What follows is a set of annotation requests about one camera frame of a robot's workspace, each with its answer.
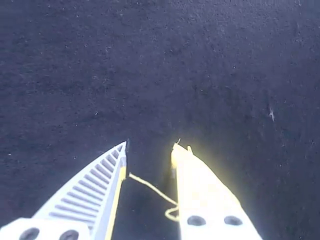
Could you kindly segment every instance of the black carpet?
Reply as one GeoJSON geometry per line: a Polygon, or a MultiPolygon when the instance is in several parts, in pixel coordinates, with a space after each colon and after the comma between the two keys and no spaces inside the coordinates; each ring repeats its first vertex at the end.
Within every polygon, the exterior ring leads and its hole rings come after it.
{"type": "MultiPolygon", "coordinates": [[[[319,238],[320,1],[2,0],[0,101],[0,225],[128,138],[174,196],[182,138],[265,240],[319,238]]],[[[113,239],[176,240],[169,207],[125,181],[113,239]]]]}

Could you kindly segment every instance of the mounting hole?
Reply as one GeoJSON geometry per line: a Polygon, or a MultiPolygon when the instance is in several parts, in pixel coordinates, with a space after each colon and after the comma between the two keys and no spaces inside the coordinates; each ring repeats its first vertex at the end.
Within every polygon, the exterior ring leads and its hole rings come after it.
{"type": "Polygon", "coordinates": [[[79,233],[75,230],[65,231],[59,238],[59,240],[77,240],[79,233]]]}
{"type": "Polygon", "coordinates": [[[224,223],[228,225],[233,225],[233,226],[240,226],[243,224],[241,219],[236,216],[226,216],[224,218],[224,223]]]}
{"type": "Polygon", "coordinates": [[[29,228],[20,235],[19,240],[35,240],[38,237],[39,232],[39,228],[29,228]]]}
{"type": "Polygon", "coordinates": [[[202,226],[206,224],[206,220],[201,216],[190,216],[187,220],[189,225],[202,226]]]}

